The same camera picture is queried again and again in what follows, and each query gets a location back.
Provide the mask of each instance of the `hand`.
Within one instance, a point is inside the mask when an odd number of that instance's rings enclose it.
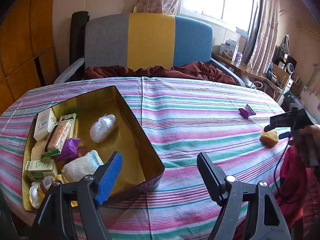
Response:
[[[320,125],[308,125],[304,129],[299,130],[300,135],[307,135],[311,134],[313,140],[318,148],[318,159],[320,160]],[[293,145],[297,154],[301,156],[303,162],[308,165],[308,152],[307,152],[307,145],[305,140],[301,140],[301,142],[297,142],[296,140],[291,140],[289,145]]]

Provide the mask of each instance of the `brown blanket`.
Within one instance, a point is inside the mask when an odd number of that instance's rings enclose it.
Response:
[[[107,77],[170,77],[170,78],[187,78],[208,80],[225,84],[236,85],[235,80],[224,74],[221,70],[212,65],[202,62],[193,62],[181,67],[172,67],[166,69],[162,66],[140,68],[133,71],[127,67],[110,66],[110,67],[89,67],[84,71],[85,79],[107,78]]]

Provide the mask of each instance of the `screw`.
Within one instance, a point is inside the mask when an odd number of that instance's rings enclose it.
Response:
[[[91,180],[93,180],[93,175],[85,175],[85,176],[84,176],[84,179],[85,179],[86,181],[91,181]]]
[[[51,185],[55,187],[55,186],[60,185],[60,183],[61,183],[60,180],[55,180],[55,181],[53,181],[53,182],[51,183]]]
[[[268,186],[268,183],[266,183],[264,180],[259,181],[259,184],[260,184],[261,187]]]
[[[235,176],[232,176],[232,175],[228,175],[228,176],[227,176],[227,181],[229,181],[229,182],[235,182],[235,181],[236,181],[236,177],[235,177]]]

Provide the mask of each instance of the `sponge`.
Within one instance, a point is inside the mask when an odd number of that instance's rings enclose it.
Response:
[[[278,143],[278,133],[275,130],[269,132],[261,131],[260,141],[268,148],[273,148]]]

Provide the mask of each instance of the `purple wrapper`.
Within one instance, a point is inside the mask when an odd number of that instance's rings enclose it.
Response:
[[[55,156],[57,162],[66,161],[77,157],[78,146],[80,143],[79,138],[70,138],[65,141],[60,154]]]
[[[256,113],[252,110],[252,108],[249,105],[246,105],[244,108],[238,108],[238,110],[242,117],[246,120],[248,120],[250,115],[256,115]]]

